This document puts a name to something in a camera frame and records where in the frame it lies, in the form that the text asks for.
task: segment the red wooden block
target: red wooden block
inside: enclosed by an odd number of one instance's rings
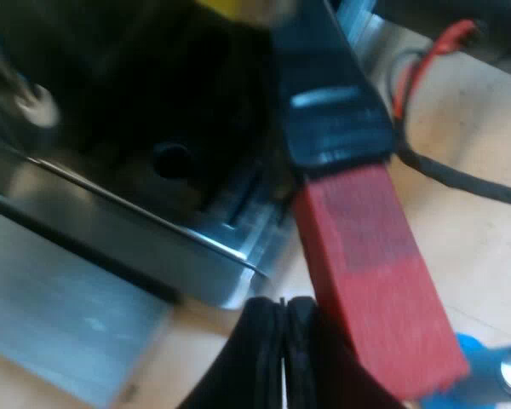
[[[306,185],[294,203],[319,306],[400,400],[468,375],[384,165]]]

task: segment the wooden surface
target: wooden surface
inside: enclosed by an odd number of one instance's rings
[[[511,77],[463,55],[443,59],[414,102],[410,133],[426,154],[511,184]],[[511,206],[451,191],[397,161],[390,169],[453,328],[490,346],[511,343]],[[274,295],[312,293],[298,243],[287,259]],[[175,407],[226,340],[211,322],[178,310],[117,407]],[[85,406],[0,359],[0,408],[56,407]]]

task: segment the black cable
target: black cable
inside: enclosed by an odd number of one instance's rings
[[[424,56],[424,54],[426,54],[426,51],[424,51],[423,49],[405,49],[401,51],[399,54],[397,54],[393,58],[392,62],[390,62],[389,68],[386,72],[386,92],[388,95],[388,99],[390,100],[390,103],[392,105],[395,96],[395,89],[393,88],[393,77],[397,71],[396,68],[407,57],[417,56],[419,59],[421,59]]]
[[[389,90],[393,89],[393,70],[399,61],[403,60],[407,55],[413,55],[413,50],[407,50],[407,53],[398,55],[400,58],[394,59],[390,69],[388,70],[387,81],[389,82]],[[505,186],[501,183],[495,183],[493,181],[487,181],[485,179],[472,176],[468,173],[456,170],[441,164],[440,162],[428,158],[427,156],[421,155],[414,151],[409,143],[406,131],[407,119],[409,116],[409,105],[411,102],[411,90],[413,86],[413,80],[416,76],[417,66],[411,70],[411,74],[408,77],[407,85],[405,87],[405,98],[403,105],[403,117],[401,119],[395,119],[394,124],[398,131],[398,158],[409,166],[410,168],[422,173],[423,175],[433,179],[447,187],[453,189],[462,190],[467,193],[471,193],[483,198],[496,200],[511,205],[511,187]],[[394,92],[388,94],[390,102],[393,105]]]

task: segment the round hole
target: round hole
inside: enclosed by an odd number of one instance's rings
[[[195,160],[186,147],[161,143],[153,148],[153,168],[161,177],[184,179],[193,176]]]

